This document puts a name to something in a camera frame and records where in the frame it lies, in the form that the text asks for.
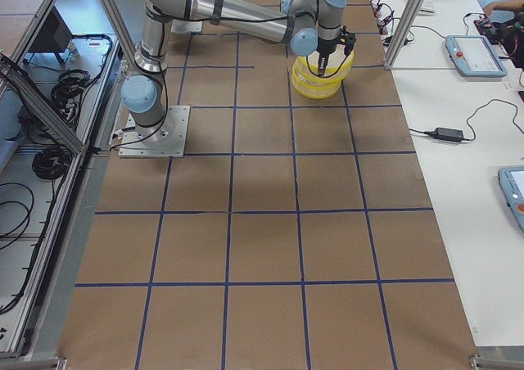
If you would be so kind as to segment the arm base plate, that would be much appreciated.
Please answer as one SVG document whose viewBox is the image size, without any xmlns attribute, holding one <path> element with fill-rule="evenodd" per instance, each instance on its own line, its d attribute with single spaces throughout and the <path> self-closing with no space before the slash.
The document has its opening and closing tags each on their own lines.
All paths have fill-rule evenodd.
<svg viewBox="0 0 524 370">
<path fill-rule="evenodd" d="M 133 130 L 125 132 L 124 144 L 119 148 L 121 158 L 163 158 L 184 157 L 190 106 L 170 106 L 167 117 L 160 129 L 149 129 L 135 124 L 131 114 L 128 115 L 127 127 Z"/>
</svg>

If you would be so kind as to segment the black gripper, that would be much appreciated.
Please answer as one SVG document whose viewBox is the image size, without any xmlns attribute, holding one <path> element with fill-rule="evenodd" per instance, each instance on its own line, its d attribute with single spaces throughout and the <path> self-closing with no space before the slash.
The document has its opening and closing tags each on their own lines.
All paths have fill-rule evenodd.
<svg viewBox="0 0 524 370">
<path fill-rule="evenodd" d="M 329 40 L 323 38 L 318 39 L 318 77 L 322 77 L 325 74 L 328 65 L 328 58 L 336 51 L 339 44 L 339 38 Z"/>
</svg>

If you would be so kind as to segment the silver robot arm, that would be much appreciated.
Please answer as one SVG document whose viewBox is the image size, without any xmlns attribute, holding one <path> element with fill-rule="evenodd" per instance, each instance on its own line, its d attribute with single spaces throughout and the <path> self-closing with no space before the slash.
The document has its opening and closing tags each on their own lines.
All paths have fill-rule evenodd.
<svg viewBox="0 0 524 370">
<path fill-rule="evenodd" d="M 297 56 L 318 53 L 318 74 L 338 46 L 350 55 L 355 36 L 342 25 L 346 0 L 281 0 L 278 11 L 243 0 L 147 0 L 142 38 L 121 96 L 135 122 L 136 144 L 152 147 L 170 132 L 165 90 L 168 29 L 174 21 L 222 25 L 271 43 L 288 45 Z"/>
</svg>

